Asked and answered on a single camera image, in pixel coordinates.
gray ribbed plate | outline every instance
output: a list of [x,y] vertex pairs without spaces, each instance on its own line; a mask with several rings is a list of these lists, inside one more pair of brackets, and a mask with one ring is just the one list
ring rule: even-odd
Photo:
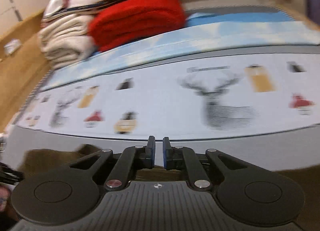
[[260,228],[226,215],[207,192],[188,188],[185,181],[138,182],[107,193],[84,218],[58,227],[41,227],[25,220],[12,231],[301,231],[290,223]]

red mushroom print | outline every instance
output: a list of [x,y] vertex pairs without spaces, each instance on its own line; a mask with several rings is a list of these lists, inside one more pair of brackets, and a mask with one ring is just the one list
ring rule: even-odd
[[86,123],[86,127],[88,128],[95,127],[97,123],[101,121],[103,121],[103,117],[101,116],[101,111],[95,111],[92,113],[92,115],[84,119],[84,122]]
[[314,105],[312,101],[306,100],[300,94],[294,94],[292,96],[293,101],[290,103],[290,108],[298,109],[301,115],[310,115],[310,106]]

red blanket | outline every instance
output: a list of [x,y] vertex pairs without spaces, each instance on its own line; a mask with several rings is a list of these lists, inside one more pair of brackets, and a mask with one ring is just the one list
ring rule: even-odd
[[100,51],[180,29],[186,16],[178,0],[127,0],[106,8],[89,25]]

stack of folded blankets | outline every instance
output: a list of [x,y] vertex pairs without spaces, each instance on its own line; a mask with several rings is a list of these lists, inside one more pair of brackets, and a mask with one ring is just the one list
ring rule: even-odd
[[185,22],[178,0],[50,0],[39,45],[56,69]]

purple object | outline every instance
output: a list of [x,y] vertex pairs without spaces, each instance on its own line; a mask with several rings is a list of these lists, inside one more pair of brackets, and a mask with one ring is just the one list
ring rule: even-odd
[[307,17],[320,25],[320,0],[306,0]]

